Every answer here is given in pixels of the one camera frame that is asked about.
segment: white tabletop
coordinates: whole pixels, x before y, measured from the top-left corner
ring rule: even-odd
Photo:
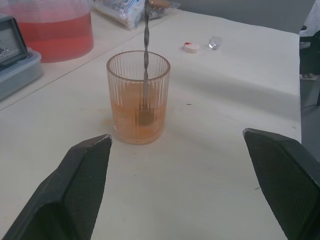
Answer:
[[[150,21],[150,28],[153,28],[159,23],[168,20],[179,12],[180,10],[175,9],[170,11],[168,15],[164,17]],[[86,64],[102,54],[105,54],[109,50],[129,41],[131,38],[141,34],[145,29],[144,23],[141,22],[139,23],[137,29],[128,30],[112,19],[102,16],[95,11],[91,12],[91,22],[94,47],[88,54],[69,61],[42,64],[44,75],[16,93],[12,94],[10,97],[0,101],[0,110],[25,98],[26,96],[70,73],[83,64]]]
[[[242,131],[301,141],[298,47],[292,33],[184,11],[153,27],[150,51],[171,63],[165,130],[145,146],[113,136],[92,239],[285,240]],[[0,237],[70,147],[114,135],[106,62],[142,48],[140,34],[0,111]]]

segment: plastic pitcher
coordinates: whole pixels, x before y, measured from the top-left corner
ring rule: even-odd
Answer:
[[[94,46],[89,0],[0,0],[0,13],[17,20],[43,63],[75,59]]]

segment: glass cup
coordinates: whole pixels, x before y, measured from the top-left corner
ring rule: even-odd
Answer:
[[[168,60],[149,52],[146,83],[144,51],[119,53],[109,59],[106,69],[117,135],[122,141],[135,145],[149,144],[158,139],[165,124],[170,79]],[[143,106],[147,106],[147,114],[152,115],[147,123],[141,119],[146,116],[142,114]]]

